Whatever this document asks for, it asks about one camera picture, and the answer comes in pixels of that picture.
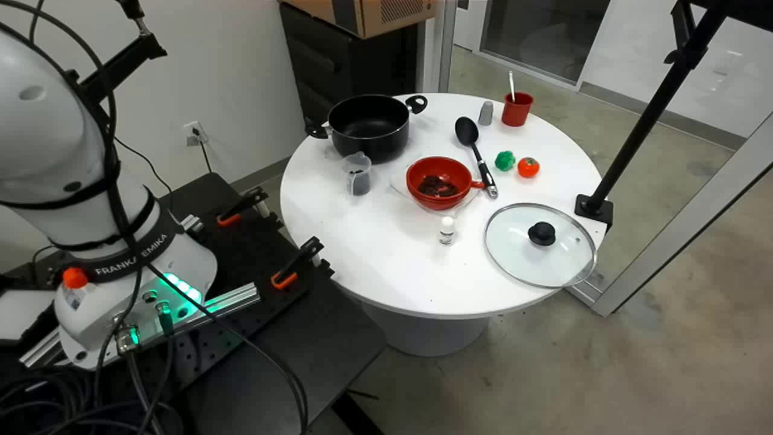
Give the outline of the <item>red bowl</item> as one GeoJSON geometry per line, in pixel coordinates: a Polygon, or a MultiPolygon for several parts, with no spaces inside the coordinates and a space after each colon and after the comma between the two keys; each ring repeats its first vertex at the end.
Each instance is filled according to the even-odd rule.
{"type": "Polygon", "coordinates": [[[473,187],[484,191],[466,164],[452,156],[423,156],[405,168],[408,193],[429,209],[458,204],[473,187]]]}

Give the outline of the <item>small white bottle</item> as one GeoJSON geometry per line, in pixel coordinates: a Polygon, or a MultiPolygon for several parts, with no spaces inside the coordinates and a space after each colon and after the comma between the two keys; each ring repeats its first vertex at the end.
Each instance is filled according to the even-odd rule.
{"type": "Polygon", "coordinates": [[[439,244],[452,244],[457,235],[457,220],[455,218],[443,218],[439,220],[439,244]]]}

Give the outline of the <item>white round table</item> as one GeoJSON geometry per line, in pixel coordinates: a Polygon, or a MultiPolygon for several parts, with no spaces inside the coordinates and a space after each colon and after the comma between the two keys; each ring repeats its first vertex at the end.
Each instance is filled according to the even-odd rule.
{"type": "Polygon", "coordinates": [[[473,187],[450,209],[420,204],[405,187],[405,168],[423,156],[452,156],[475,166],[455,135],[458,116],[473,119],[486,98],[433,92],[410,120],[402,156],[373,166],[367,196],[348,191],[346,156],[332,143],[307,137],[280,181],[280,209],[293,238],[317,237],[334,279],[361,302],[392,347],[410,355],[450,355],[470,345],[490,318],[527,308],[557,289],[509,277],[486,253],[489,218],[502,204],[543,203],[572,214],[604,244],[606,227],[575,213],[575,196],[598,181],[590,154],[554,123],[528,116],[524,126],[493,120],[479,129],[479,149],[493,162],[502,149],[534,156],[534,179],[495,177],[497,196],[473,187]],[[439,220],[455,218],[452,244],[439,244],[439,220]]]}

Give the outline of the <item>black cooking pot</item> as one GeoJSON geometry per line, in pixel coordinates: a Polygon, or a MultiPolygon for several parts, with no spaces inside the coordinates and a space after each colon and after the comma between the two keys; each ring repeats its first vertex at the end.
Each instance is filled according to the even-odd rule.
{"type": "Polygon", "coordinates": [[[311,137],[332,139],[340,156],[363,152],[373,164],[392,162],[408,145],[408,123],[427,108],[423,93],[405,102],[389,93],[358,93],[339,102],[322,123],[307,128],[311,137]]]}

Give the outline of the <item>black orange clamp front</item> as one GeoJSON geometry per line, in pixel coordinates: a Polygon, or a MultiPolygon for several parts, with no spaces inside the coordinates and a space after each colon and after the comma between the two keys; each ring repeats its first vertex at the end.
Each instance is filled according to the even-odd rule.
{"type": "Polygon", "coordinates": [[[277,293],[288,289],[298,279],[300,266],[311,261],[322,249],[323,244],[317,237],[310,237],[300,251],[270,274],[270,287],[277,293]]]}

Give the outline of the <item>black orange clamp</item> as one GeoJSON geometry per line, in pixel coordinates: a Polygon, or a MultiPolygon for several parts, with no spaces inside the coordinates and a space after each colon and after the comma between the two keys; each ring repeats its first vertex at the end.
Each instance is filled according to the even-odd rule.
{"type": "Polygon", "coordinates": [[[241,214],[246,209],[257,209],[261,218],[270,218],[270,207],[264,203],[269,197],[269,193],[258,185],[253,191],[246,191],[232,207],[228,207],[224,213],[220,213],[214,218],[218,227],[234,227],[241,221],[241,214]]]}
{"type": "Polygon", "coordinates": [[[323,244],[317,237],[310,237],[300,251],[270,274],[270,287],[277,293],[288,289],[298,279],[300,266],[311,261],[322,249],[323,244]]]}

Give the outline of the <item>black ladle spoon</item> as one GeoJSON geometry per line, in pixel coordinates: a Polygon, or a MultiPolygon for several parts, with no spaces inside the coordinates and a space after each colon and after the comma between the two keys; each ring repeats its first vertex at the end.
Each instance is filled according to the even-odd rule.
{"type": "Polygon", "coordinates": [[[462,145],[466,145],[470,152],[473,152],[473,158],[475,158],[475,166],[481,172],[481,181],[486,185],[486,193],[490,197],[497,196],[497,183],[495,183],[495,177],[490,173],[481,149],[479,149],[479,126],[468,119],[468,116],[458,116],[455,120],[455,135],[462,145]]]}

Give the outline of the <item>green toy vegetable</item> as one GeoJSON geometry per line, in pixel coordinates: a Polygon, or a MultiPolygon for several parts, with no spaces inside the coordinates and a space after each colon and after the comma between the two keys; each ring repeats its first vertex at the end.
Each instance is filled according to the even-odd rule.
{"type": "Polygon", "coordinates": [[[502,149],[502,152],[495,156],[495,166],[497,166],[501,172],[513,172],[513,168],[514,168],[514,162],[518,162],[518,156],[514,156],[513,149],[502,149]]]}

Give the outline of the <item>grey salt shaker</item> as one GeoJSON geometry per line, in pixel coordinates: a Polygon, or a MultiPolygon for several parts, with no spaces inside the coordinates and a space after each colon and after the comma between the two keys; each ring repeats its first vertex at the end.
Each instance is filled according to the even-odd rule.
{"type": "Polygon", "coordinates": [[[493,123],[493,102],[484,102],[479,108],[479,126],[490,126],[493,123]]]}

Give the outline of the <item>orange toy tomato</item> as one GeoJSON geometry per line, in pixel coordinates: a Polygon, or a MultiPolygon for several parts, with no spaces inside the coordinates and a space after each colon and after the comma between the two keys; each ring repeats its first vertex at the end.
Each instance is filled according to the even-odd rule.
{"type": "Polygon", "coordinates": [[[522,179],[534,179],[534,177],[539,173],[539,168],[542,168],[542,164],[539,164],[534,156],[522,156],[522,158],[518,162],[518,173],[519,173],[522,179]]]}

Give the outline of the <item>glass pot lid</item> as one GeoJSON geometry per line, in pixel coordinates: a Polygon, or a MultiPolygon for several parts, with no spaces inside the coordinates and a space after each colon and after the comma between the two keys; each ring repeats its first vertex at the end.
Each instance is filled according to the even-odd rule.
{"type": "Polygon", "coordinates": [[[591,235],[572,214],[543,203],[495,209],[484,245],[501,271],[537,287],[567,287],[596,266],[591,235]]]}

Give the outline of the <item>black orange clamp rear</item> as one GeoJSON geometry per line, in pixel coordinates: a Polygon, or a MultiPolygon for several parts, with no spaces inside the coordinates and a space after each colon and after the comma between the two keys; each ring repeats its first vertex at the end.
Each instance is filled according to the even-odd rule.
{"type": "Polygon", "coordinates": [[[264,203],[269,197],[269,193],[258,185],[253,191],[246,191],[232,207],[228,207],[224,213],[220,213],[214,218],[218,227],[234,227],[241,221],[241,214],[246,209],[257,209],[261,218],[270,218],[270,207],[264,203]]]}

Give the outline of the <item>black cabinet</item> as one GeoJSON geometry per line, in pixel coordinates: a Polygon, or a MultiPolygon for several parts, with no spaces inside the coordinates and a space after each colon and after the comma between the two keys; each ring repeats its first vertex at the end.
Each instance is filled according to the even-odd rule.
{"type": "Polygon", "coordinates": [[[418,88],[416,27],[358,39],[288,3],[280,4],[280,18],[305,128],[323,123],[346,97],[418,88]]]}

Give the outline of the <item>black breadboard mounting plate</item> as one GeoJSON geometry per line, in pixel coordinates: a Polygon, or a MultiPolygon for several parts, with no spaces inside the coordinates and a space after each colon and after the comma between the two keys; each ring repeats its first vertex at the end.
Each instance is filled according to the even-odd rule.
{"type": "Polygon", "coordinates": [[[201,241],[220,261],[220,293],[258,287],[257,302],[213,313],[178,341],[173,388],[187,435],[310,435],[325,413],[352,435],[385,435],[350,392],[385,349],[385,334],[322,259],[301,264],[288,289],[274,289],[270,274],[300,244],[283,235],[274,209],[261,218],[251,207],[239,225],[218,227],[214,218],[239,197],[218,173],[161,197],[173,214],[203,220],[201,241]]]}

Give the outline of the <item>red cup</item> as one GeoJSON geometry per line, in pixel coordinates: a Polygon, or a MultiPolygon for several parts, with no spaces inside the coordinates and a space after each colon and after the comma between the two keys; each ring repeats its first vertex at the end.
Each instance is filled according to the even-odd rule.
{"type": "Polygon", "coordinates": [[[524,126],[532,111],[534,97],[527,92],[514,92],[504,97],[502,123],[504,126],[524,126]]]}

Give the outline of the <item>cardboard box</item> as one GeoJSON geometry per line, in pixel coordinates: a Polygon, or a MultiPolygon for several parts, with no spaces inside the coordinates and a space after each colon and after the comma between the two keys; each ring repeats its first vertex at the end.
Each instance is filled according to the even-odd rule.
{"type": "Polygon", "coordinates": [[[283,0],[352,35],[373,39],[434,17],[437,0],[283,0]]]}

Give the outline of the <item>black tripod stand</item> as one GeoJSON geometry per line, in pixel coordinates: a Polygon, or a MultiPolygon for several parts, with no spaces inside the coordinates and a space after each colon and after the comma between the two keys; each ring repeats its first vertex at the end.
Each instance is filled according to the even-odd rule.
{"type": "Polygon", "coordinates": [[[604,221],[606,227],[613,225],[613,201],[609,197],[609,193],[613,191],[627,164],[636,158],[638,149],[642,148],[650,129],[662,119],[665,108],[676,97],[687,76],[706,57],[711,40],[728,18],[773,30],[773,0],[675,0],[670,13],[675,28],[675,47],[665,55],[670,69],[638,116],[633,129],[623,139],[596,187],[591,193],[575,196],[575,213],[580,218],[604,221]]]}

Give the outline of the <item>wall power outlet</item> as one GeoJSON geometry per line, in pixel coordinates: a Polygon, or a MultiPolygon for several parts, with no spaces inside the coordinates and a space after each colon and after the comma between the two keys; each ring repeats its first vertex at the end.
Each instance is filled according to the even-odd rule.
{"type": "Polygon", "coordinates": [[[183,139],[188,148],[203,145],[205,143],[203,126],[197,120],[188,120],[183,126],[183,139]]]}

